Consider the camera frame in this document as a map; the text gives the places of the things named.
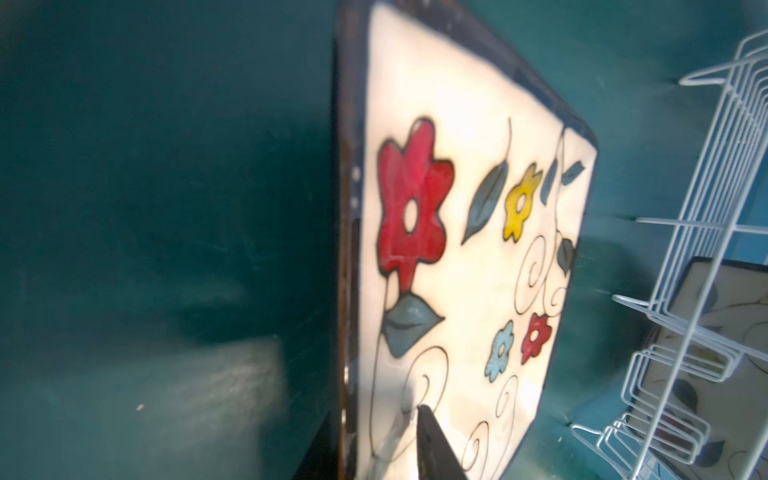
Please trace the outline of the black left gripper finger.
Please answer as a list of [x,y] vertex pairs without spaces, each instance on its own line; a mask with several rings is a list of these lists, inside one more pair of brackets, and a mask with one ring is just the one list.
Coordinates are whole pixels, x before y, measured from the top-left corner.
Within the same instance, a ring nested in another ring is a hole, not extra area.
[[466,475],[428,405],[417,414],[417,469],[419,480],[466,480]]

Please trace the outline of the square floral plate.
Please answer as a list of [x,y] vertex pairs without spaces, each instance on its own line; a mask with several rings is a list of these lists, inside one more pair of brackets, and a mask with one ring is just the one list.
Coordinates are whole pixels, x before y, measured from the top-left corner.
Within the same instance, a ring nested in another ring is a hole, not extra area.
[[[766,352],[766,266],[723,261],[698,325]],[[679,479],[737,479],[766,418],[766,360],[693,340],[651,452]]]
[[344,1],[334,38],[341,479],[418,479],[428,405],[466,479],[539,410],[591,128],[456,1]]

